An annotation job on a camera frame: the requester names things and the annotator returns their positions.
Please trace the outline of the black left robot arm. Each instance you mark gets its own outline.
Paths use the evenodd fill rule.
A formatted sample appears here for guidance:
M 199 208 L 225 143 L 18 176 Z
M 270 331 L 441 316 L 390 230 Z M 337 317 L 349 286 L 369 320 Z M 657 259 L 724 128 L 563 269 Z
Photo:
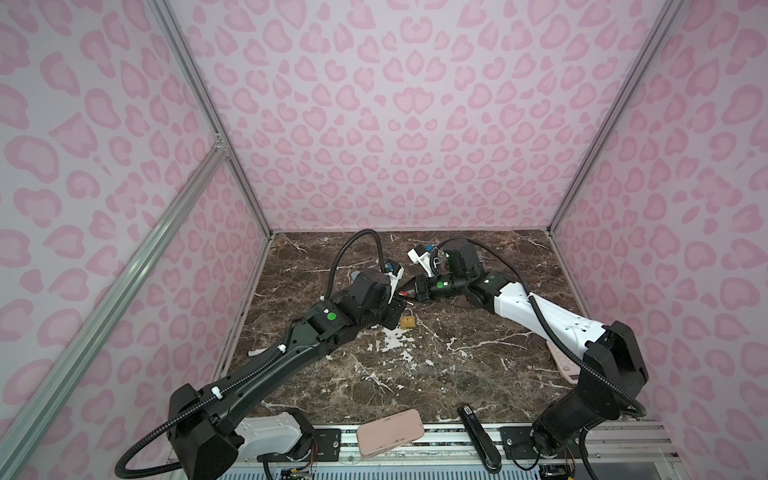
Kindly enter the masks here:
M 189 479 L 217 479 L 235 462 L 242 444 L 235 434 L 243 419 L 278 386 L 374 325 L 394 327 L 405 308 L 395 296 L 404 269 L 360 272 L 352 284 L 313 305 L 283 338 L 245 366 L 200 389 L 185 384 L 171 396 L 168 418 L 192 409 L 167 432 Z

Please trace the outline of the brass padlock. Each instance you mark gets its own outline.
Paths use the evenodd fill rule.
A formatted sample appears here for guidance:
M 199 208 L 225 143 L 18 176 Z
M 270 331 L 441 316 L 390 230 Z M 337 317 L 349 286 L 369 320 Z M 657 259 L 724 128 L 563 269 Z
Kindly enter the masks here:
M 407 309 L 399 319 L 399 328 L 402 330 L 411 330 L 417 326 L 417 319 L 411 309 Z

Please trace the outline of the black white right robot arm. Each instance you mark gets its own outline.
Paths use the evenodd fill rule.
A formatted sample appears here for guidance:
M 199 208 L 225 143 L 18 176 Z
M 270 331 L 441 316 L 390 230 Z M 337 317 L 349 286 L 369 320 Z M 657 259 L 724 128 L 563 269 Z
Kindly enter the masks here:
M 408 258 L 423 271 L 399 294 L 414 302 L 462 296 L 548 340 L 579 367 L 576 386 L 533 422 L 528 446 L 553 457 L 607 420 L 645 417 L 637 396 L 648 372 L 633 330 L 619 321 L 606 325 L 582 317 L 533 293 L 508 260 L 503 272 L 486 269 L 478 254 L 483 247 L 466 238 L 417 245 Z

